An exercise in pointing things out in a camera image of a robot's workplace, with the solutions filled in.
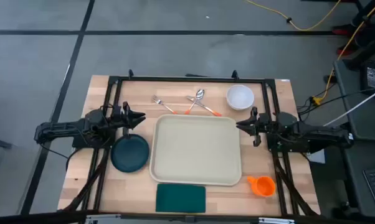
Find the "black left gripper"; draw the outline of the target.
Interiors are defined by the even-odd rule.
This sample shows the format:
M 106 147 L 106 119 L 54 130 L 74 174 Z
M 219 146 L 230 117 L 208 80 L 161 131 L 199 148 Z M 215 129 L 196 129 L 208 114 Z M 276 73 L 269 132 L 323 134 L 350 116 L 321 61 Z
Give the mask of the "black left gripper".
M 113 105 L 111 113 L 111 123 L 113 127 L 122 129 L 123 137 L 130 137 L 129 129 L 134 129 L 142 123 L 145 118 L 145 113 L 131 111 L 127 101 L 124 101 L 122 105 L 118 103 Z

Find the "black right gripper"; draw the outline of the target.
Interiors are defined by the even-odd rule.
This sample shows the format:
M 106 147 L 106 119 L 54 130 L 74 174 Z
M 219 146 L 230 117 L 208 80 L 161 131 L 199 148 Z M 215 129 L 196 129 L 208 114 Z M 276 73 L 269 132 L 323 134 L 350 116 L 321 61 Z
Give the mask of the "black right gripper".
M 250 114 L 252 115 L 249 119 L 236 122 L 236 127 L 249 136 L 254 136 L 254 147 L 261 144 L 262 140 L 260 133 L 268 133 L 270 118 L 267 113 L 258 113 L 257 107 L 253 106 Z

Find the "white round bowl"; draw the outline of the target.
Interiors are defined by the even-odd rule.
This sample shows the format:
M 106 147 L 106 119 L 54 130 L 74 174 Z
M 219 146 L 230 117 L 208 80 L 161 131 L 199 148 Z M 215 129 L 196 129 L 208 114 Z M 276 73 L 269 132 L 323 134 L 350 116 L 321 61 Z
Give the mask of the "white round bowl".
M 245 85 L 232 85 L 226 93 L 227 104 L 234 110 L 246 110 L 254 104 L 254 93 Z

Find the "orange-handled metal fork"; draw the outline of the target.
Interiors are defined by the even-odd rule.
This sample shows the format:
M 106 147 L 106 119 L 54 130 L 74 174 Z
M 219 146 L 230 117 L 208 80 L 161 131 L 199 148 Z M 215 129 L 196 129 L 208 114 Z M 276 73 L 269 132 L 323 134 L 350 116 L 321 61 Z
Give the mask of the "orange-handled metal fork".
M 160 98 L 158 98 L 156 95 L 153 95 L 153 96 L 152 96 L 152 99 L 153 99 L 153 101 L 154 101 L 156 104 L 162 105 L 162 106 L 165 107 L 167 110 L 169 110 L 172 114 L 177 114 L 177 112 L 175 112 L 175 111 L 172 110 L 170 107 L 168 107 L 167 105 L 165 105 L 165 104 L 163 103 L 163 101 L 162 101 Z

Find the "dark blue round plate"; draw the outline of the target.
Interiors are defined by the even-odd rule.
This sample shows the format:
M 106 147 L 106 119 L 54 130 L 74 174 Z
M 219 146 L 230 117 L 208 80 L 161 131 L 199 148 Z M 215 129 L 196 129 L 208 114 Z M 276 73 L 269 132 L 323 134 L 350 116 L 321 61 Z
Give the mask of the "dark blue round plate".
M 110 159 L 117 170 L 131 173 L 145 166 L 149 154 L 148 142 L 137 134 L 129 134 L 115 141 L 110 152 Z

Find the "orange-handled metal spoon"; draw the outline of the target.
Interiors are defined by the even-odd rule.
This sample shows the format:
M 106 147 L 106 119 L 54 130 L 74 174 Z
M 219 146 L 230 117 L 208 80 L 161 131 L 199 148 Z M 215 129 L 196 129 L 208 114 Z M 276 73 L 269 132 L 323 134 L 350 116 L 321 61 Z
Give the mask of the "orange-handled metal spoon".
M 195 102 L 196 102 L 197 100 L 201 100 L 201 99 L 203 98 L 203 96 L 204 96 L 204 92 L 205 92 L 204 89 L 200 89 L 200 90 L 197 91 L 196 96 L 194 97 L 194 101 L 193 101 L 193 103 L 191 104 L 191 106 L 189 107 L 189 109 L 185 111 L 184 114 L 190 114 L 191 109 L 192 109 L 192 107 L 194 106 Z

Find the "beige plastic tray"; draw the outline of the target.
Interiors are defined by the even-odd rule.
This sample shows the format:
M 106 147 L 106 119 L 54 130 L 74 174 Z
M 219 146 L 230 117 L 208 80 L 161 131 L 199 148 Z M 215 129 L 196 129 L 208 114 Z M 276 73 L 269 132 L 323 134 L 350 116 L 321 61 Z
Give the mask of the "beige plastic tray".
M 165 114 L 153 132 L 149 170 L 162 183 L 233 186 L 242 177 L 240 133 L 228 117 Z

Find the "orange plastic cup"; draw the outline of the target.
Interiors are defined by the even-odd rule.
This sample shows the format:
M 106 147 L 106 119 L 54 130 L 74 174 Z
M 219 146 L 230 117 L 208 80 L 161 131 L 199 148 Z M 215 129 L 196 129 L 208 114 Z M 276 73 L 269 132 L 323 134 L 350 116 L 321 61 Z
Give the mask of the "orange plastic cup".
M 275 182 L 271 177 L 261 176 L 261 177 L 251 177 L 247 178 L 250 188 L 255 195 L 261 197 L 270 197 L 275 193 L 276 186 Z

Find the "dark green cloth napkin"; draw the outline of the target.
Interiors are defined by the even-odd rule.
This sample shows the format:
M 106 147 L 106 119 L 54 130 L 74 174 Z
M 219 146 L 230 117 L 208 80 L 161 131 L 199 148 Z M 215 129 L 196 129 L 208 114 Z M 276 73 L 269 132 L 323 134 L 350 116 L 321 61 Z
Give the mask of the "dark green cloth napkin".
M 205 213 L 206 188 L 187 184 L 158 184 L 156 212 Z

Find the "dark grey side desk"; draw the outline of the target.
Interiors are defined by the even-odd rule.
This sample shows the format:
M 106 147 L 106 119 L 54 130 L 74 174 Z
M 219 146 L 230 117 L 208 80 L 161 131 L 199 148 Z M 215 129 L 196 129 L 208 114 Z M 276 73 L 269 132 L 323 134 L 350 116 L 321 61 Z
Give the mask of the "dark grey side desk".
M 361 90 L 359 71 L 348 69 L 344 61 L 336 61 L 333 66 L 342 95 Z M 345 110 L 349 111 L 372 94 L 345 96 L 342 99 Z M 375 96 L 346 117 L 354 135 L 353 146 L 343 151 L 353 200 L 356 201 L 352 206 L 357 207 L 363 216 L 375 217 L 375 199 L 364 174 L 364 171 L 375 170 Z

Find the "person's shoe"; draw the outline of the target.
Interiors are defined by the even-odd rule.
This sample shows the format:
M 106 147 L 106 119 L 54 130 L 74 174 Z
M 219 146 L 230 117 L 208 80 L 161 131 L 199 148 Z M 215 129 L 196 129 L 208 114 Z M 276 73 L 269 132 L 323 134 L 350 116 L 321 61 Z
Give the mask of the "person's shoe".
M 346 45 L 342 45 L 341 47 L 339 47 L 336 53 L 342 56 L 351 55 L 355 53 L 356 51 L 358 51 L 359 49 L 360 49 L 360 46 L 356 44 L 346 44 Z
M 352 36 L 356 30 L 355 26 L 352 26 L 351 24 L 345 24 L 341 26 L 333 26 L 331 31 L 335 35 L 344 35 L 344 36 Z

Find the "black power adapter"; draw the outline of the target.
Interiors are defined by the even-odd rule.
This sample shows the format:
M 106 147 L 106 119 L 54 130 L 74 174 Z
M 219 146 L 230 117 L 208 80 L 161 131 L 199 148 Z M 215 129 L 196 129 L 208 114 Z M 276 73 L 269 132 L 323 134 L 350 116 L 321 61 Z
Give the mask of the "black power adapter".
M 360 69 L 361 90 L 375 89 L 375 61 L 367 61 Z

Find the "black aluminium table frame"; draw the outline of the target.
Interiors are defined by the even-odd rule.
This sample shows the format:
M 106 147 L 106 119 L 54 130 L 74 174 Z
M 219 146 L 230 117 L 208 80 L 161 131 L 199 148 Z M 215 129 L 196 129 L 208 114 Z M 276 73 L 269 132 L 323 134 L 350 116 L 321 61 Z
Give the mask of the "black aluminium table frame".
M 81 116 L 90 110 L 99 108 L 104 104 L 108 80 L 111 76 L 93 75 L 91 77 Z M 157 77 L 132 77 L 135 79 L 157 80 Z M 219 112 L 224 117 L 230 117 L 236 121 L 247 119 L 249 112 L 234 111 L 230 108 L 225 99 L 225 95 L 230 86 L 236 84 L 235 81 L 220 78 L 205 82 L 204 78 L 185 78 L 187 80 L 177 81 L 178 78 L 170 78 L 171 81 L 132 81 L 128 77 L 121 77 L 121 90 L 117 94 L 120 104 L 127 101 L 133 110 L 146 113 L 146 120 L 137 126 L 132 133 L 143 136 L 151 145 L 153 129 L 159 116 L 168 114 L 169 111 L 163 106 L 157 105 L 151 99 L 152 95 L 157 95 L 165 101 L 178 114 L 182 114 L 190 106 L 186 95 L 193 95 L 204 88 L 206 95 L 203 103 L 211 109 Z M 262 85 L 258 83 L 242 83 L 242 79 L 237 80 L 237 84 L 248 86 L 255 95 L 254 105 L 259 112 L 265 112 L 263 102 Z M 275 88 L 281 111 L 297 115 L 292 87 L 289 80 L 275 80 Z M 247 182 L 247 176 L 260 177 L 271 176 L 275 180 L 275 171 L 272 156 L 267 148 L 266 137 L 262 135 L 262 143 L 259 147 L 252 146 L 253 137 L 244 132 L 240 132 L 240 145 L 242 155 L 242 177 L 239 183 L 234 186 L 206 186 L 206 213 L 189 215 L 210 215 L 211 218 L 220 218 L 221 215 L 243 217 L 243 216 L 280 216 L 280 201 L 277 195 L 271 197 L 259 197 L 254 195 Z M 87 180 L 88 171 L 93 156 L 93 149 L 82 149 L 72 156 L 67 170 L 63 188 L 57 208 L 65 208 L 72 199 L 77 196 Z M 318 197 L 316 196 L 313 178 L 311 176 L 310 164 L 297 153 L 289 153 L 293 182 L 295 187 L 309 204 L 312 210 L 320 213 Z M 159 215 L 155 212 L 156 191 L 159 182 L 150 175 L 150 163 L 138 172 L 130 174 L 116 170 L 111 162 L 107 165 L 102 194 L 99 202 L 99 211 L 105 213 L 121 213 L 133 215 Z

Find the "silver metal bracket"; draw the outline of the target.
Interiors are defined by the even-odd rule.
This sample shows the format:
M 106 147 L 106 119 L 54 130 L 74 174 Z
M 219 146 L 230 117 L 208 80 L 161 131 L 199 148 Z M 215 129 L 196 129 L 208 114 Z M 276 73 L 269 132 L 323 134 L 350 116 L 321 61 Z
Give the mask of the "silver metal bracket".
M 284 218 L 259 217 L 259 224 L 295 224 L 295 221 Z
M 120 214 L 99 214 L 99 215 L 87 215 L 84 224 L 98 224 L 99 221 L 109 221 L 121 219 Z

